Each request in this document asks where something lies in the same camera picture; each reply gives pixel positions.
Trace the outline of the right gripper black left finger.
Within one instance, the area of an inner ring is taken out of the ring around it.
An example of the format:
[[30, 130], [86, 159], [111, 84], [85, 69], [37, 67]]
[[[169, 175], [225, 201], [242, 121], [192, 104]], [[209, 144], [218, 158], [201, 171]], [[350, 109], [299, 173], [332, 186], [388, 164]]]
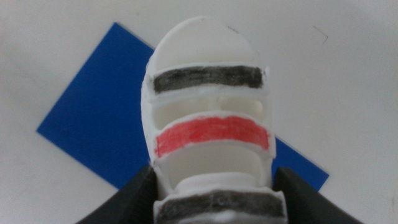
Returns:
[[144, 166], [122, 189], [78, 224], [153, 224], [157, 200], [157, 178]]

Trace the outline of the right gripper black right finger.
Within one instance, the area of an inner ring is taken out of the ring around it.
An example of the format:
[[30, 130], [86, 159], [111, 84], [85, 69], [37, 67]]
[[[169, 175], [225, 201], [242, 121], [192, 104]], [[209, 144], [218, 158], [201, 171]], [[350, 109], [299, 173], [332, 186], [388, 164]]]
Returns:
[[288, 167], [279, 167], [272, 189], [283, 192], [291, 224], [360, 224]]

